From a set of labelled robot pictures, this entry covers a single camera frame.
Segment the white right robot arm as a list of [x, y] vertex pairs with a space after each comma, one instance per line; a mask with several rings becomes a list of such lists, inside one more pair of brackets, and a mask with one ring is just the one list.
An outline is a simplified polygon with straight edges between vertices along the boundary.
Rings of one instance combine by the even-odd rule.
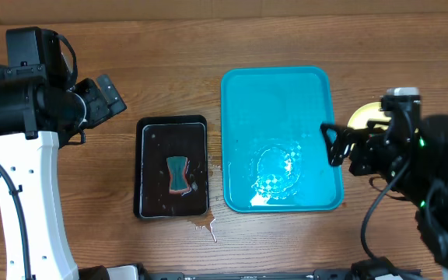
[[372, 262], [402, 278], [414, 278], [411, 272], [391, 267], [377, 257], [366, 239], [376, 207], [395, 191], [417, 208], [415, 219], [422, 241], [435, 262], [448, 271], [448, 115], [421, 119], [410, 113], [394, 113], [390, 120], [369, 121], [363, 129], [322, 124], [320, 130], [331, 166], [349, 159], [352, 175], [377, 174], [387, 182], [361, 226], [362, 247]]

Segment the orange green scrub sponge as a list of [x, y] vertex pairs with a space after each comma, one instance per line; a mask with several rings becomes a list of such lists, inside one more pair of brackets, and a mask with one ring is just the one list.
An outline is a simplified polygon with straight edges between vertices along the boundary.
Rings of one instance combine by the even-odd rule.
[[184, 156], [172, 156], [166, 159], [170, 175], [169, 193], [184, 195], [191, 190], [187, 182], [186, 172], [188, 158]]

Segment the yellow plate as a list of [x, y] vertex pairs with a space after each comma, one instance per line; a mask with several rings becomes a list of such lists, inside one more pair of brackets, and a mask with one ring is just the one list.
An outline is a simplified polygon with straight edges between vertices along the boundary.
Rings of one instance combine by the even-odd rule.
[[381, 103], [373, 102], [360, 107], [349, 119], [348, 126], [354, 129], [363, 129], [367, 127], [367, 121], [385, 121], [388, 122], [388, 117], [380, 110]]

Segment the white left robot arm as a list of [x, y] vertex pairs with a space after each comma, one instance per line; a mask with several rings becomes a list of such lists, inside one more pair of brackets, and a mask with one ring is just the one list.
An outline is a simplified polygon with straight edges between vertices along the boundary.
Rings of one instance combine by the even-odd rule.
[[107, 75], [73, 89], [42, 76], [0, 81], [0, 211], [8, 279], [141, 278], [136, 264], [78, 267], [58, 188], [58, 150], [125, 108]]

